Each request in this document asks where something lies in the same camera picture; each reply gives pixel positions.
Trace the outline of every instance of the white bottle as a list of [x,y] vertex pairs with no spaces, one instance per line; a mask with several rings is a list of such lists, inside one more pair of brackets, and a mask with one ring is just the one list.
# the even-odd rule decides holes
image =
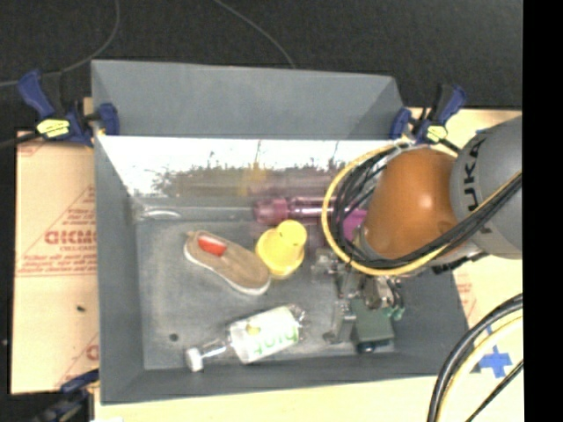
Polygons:
[[185,351],[192,372],[203,370],[205,359],[234,353],[250,364],[297,344],[303,336],[305,311],[291,303],[237,320],[227,326],[226,336]]

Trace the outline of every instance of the bottle label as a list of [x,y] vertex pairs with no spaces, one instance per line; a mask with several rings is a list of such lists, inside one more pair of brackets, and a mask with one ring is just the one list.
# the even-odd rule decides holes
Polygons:
[[265,358],[299,342],[299,323],[287,306],[236,321],[230,339],[243,364]]

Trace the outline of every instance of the blue clamp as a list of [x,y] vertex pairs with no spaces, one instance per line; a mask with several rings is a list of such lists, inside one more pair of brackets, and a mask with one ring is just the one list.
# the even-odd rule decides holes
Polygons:
[[49,101],[40,85],[40,72],[27,72],[18,81],[22,99],[39,115],[37,132],[48,141],[77,142],[92,147],[93,130],[89,122],[98,120],[107,135],[118,135],[120,123],[115,107],[110,103],[99,106],[94,114],[82,115],[74,104],[62,117]]
[[92,405],[92,396],[87,387],[97,380],[99,380],[99,371],[94,369],[64,383],[59,389],[62,397],[40,414],[28,419],[29,422],[65,422],[71,419],[82,408]]
[[467,96],[461,87],[443,84],[439,87],[438,97],[428,115],[423,114],[420,119],[415,120],[408,109],[401,108],[391,124],[389,137],[398,139],[402,134],[408,133],[408,125],[411,124],[411,136],[415,143],[441,142],[448,135],[446,123],[461,109],[466,100]]

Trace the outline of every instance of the shoe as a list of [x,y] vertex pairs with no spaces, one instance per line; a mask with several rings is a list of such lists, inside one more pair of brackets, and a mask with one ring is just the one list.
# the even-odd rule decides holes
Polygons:
[[190,231],[184,256],[223,278],[246,295],[262,295],[270,286],[270,273],[255,253],[207,231]]

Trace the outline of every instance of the red shoe tag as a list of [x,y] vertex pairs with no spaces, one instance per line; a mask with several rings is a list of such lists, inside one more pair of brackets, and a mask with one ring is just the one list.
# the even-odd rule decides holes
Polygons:
[[198,237],[197,244],[203,251],[211,253],[217,257],[221,257],[227,250],[227,245],[225,243],[222,243],[211,236],[203,235]]

